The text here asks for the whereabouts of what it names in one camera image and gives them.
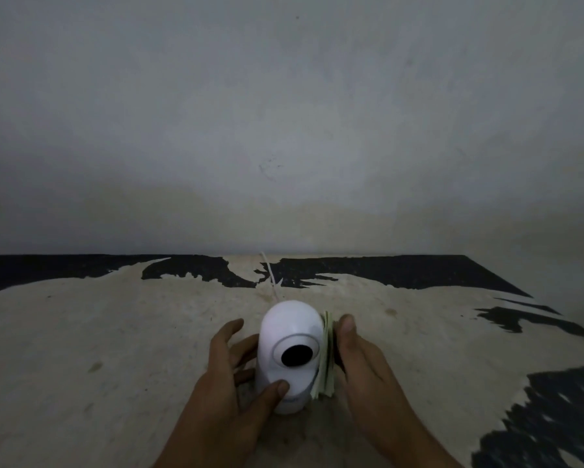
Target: black camera lens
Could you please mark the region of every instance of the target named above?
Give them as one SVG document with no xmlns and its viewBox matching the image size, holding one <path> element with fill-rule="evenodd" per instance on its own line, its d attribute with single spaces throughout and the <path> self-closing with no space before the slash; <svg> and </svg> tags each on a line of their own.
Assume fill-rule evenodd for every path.
<svg viewBox="0 0 584 468">
<path fill-rule="evenodd" d="M 314 352 L 309 346 L 295 345 L 283 352 L 281 362 L 288 368 L 294 368 L 309 363 L 313 355 Z"/>
</svg>

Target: person's left hand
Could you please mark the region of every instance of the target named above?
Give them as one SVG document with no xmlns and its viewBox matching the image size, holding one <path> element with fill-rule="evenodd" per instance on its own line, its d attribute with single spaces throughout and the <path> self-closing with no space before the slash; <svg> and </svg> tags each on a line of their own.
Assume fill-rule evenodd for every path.
<svg viewBox="0 0 584 468">
<path fill-rule="evenodd" d="M 242 319 L 227 322 L 211 339 L 208 369 L 196 382 L 154 468 L 240 467 L 255 449 L 262 427 L 289 385 L 272 383 L 240 413 L 236 386 L 253 379 L 255 370 L 234 370 L 256 357 L 258 343 L 256 334 L 227 346 L 243 325 Z"/>
</svg>

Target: stack of cash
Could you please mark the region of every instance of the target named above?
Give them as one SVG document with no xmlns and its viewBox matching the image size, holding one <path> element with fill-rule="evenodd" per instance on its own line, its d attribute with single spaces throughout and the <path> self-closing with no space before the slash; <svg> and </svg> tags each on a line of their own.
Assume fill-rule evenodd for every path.
<svg viewBox="0 0 584 468">
<path fill-rule="evenodd" d="M 320 353 L 318 355 L 320 359 L 318 374 L 316 375 L 314 385 L 312 386 L 312 399 L 318 399 L 320 394 L 331 397 L 335 392 L 333 375 L 333 316 L 331 315 L 331 312 L 325 312 L 322 318 L 325 329 L 323 330 L 323 342 L 320 346 Z"/>
</svg>

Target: wall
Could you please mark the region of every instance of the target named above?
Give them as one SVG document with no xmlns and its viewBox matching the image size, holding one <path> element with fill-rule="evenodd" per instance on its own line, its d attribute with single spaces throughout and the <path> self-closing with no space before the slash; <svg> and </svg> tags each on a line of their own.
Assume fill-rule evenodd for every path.
<svg viewBox="0 0 584 468">
<path fill-rule="evenodd" d="M 257 250 L 468 253 L 584 321 L 584 0 L 0 0 L 0 253 Z"/>
</svg>

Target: security camera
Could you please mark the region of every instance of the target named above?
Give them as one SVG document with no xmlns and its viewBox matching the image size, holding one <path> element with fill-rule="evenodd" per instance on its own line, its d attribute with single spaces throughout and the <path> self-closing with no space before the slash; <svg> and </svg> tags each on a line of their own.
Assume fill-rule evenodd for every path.
<svg viewBox="0 0 584 468">
<path fill-rule="evenodd" d="M 280 379 L 290 385 L 275 413 L 293 414 L 310 400 L 323 330 L 318 312 L 304 302 L 280 302 L 264 315 L 259 331 L 255 387 L 261 393 L 267 385 Z"/>
</svg>

